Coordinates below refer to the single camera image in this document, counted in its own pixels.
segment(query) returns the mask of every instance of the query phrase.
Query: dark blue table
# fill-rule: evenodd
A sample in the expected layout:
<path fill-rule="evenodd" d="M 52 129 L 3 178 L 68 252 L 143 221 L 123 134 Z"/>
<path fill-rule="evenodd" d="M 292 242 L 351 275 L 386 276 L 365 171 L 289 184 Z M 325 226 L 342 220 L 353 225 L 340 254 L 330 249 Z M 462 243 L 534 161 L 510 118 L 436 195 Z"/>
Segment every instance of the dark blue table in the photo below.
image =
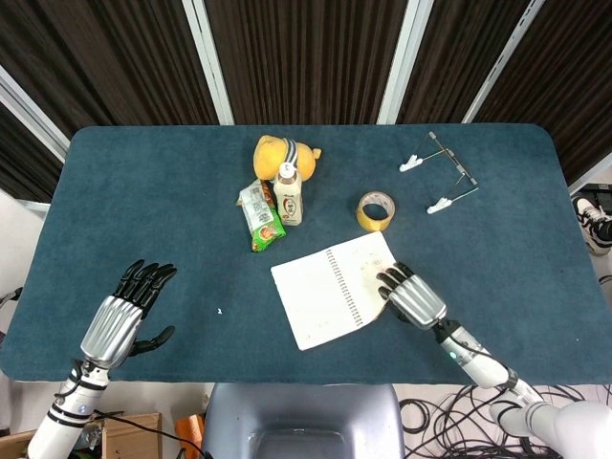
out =
<path fill-rule="evenodd" d="M 444 159 L 400 174 L 433 129 L 481 189 L 434 215 L 456 178 Z M 262 134 L 320 147 L 305 220 L 250 253 L 238 191 Z M 62 380 L 102 299 L 132 261 L 172 262 L 141 338 L 174 337 L 115 379 L 206 382 L 465 383 L 430 332 L 385 312 L 300 352 L 270 267 L 364 234 L 363 193 L 397 206 L 384 232 L 397 259 L 448 302 L 449 316 L 530 383 L 609 383 L 604 304 L 550 137 L 521 124 L 95 127 L 73 139 L 0 357 L 17 380 Z M 223 311 L 217 314 L 218 308 Z"/>

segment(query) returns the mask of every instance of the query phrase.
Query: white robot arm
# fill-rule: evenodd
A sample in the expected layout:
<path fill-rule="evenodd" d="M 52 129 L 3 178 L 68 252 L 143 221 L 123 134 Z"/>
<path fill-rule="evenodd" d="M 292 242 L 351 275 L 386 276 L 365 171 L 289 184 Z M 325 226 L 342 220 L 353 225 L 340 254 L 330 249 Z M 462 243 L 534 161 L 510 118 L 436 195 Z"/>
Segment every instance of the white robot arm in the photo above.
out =
<path fill-rule="evenodd" d="M 494 358 L 459 322 L 446 319 L 447 305 L 405 264 L 380 273 L 381 296 L 396 316 L 422 330 L 433 330 L 442 348 L 480 387 L 504 393 L 490 407 L 508 434 L 535 436 L 564 459 L 612 458 L 612 410 L 604 404 L 575 402 L 557 408 L 516 373 Z"/>
<path fill-rule="evenodd" d="M 157 349 L 174 333 L 166 327 L 156 338 L 136 341 L 142 321 L 165 283 L 177 272 L 172 265 L 142 267 L 143 260 L 123 274 L 115 292 L 100 305 L 80 344 L 84 361 L 75 361 L 68 379 L 28 446 L 30 459 L 66 459 L 83 427 L 91 420 L 108 372 L 125 359 Z"/>

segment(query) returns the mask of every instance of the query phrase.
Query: green snack wrapper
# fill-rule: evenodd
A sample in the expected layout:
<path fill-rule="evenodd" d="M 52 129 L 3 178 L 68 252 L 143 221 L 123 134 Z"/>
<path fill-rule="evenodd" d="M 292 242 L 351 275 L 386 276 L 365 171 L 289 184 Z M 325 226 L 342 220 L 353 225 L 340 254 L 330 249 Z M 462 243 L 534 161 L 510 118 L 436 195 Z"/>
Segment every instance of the green snack wrapper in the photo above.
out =
<path fill-rule="evenodd" d="M 237 204 L 242 206 L 247 219 L 251 251 L 264 251 L 273 241 L 286 234 L 266 182 L 255 180 L 241 190 Z"/>

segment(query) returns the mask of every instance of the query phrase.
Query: orange object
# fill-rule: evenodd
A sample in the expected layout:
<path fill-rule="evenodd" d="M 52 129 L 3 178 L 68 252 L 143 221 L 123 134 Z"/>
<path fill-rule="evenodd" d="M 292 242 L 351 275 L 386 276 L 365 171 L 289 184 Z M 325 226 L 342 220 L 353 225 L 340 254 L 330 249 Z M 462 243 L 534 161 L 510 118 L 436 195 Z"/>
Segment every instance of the orange object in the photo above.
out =
<path fill-rule="evenodd" d="M 177 437 L 185 438 L 196 445 L 202 445 L 204 439 L 204 419 L 201 414 L 193 414 L 181 418 L 174 426 Z M 185 459 L 198 459 L 200 452 L 192 445 L 181 442 L 181 448 L 185 448 Z"/>

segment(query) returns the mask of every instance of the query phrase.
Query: spiral notebook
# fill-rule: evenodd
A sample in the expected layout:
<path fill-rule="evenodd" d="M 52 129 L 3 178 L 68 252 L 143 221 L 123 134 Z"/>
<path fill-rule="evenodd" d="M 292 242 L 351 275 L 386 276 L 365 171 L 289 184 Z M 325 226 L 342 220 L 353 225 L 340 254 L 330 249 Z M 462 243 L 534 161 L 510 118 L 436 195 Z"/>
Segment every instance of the spiral notebook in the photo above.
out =
<path fill-rule="evenodd" d="M 372 232 L 272 267 L 297 347 L 305 351 L 359 330 L 383 311 L 376 274 L 395 258 Z"/>

